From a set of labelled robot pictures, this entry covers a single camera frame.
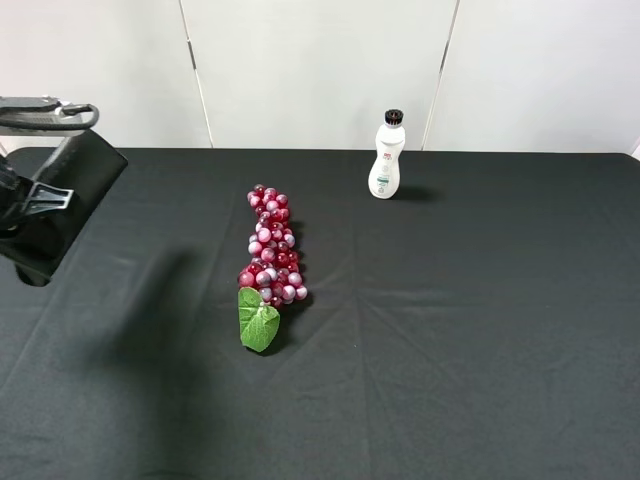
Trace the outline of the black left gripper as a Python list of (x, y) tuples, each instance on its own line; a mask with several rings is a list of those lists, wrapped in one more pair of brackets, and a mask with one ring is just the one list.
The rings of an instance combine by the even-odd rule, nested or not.
[(18, 175), (1, 156), (2, 236), (15, 235), (26, 216), (51, 215), (69, 207), (74, 190), (54, 187), (46, 177), (52, 177), (63, 166), (63, 155), (73, 140), (74, 137), (64, 138), (31, 178)]

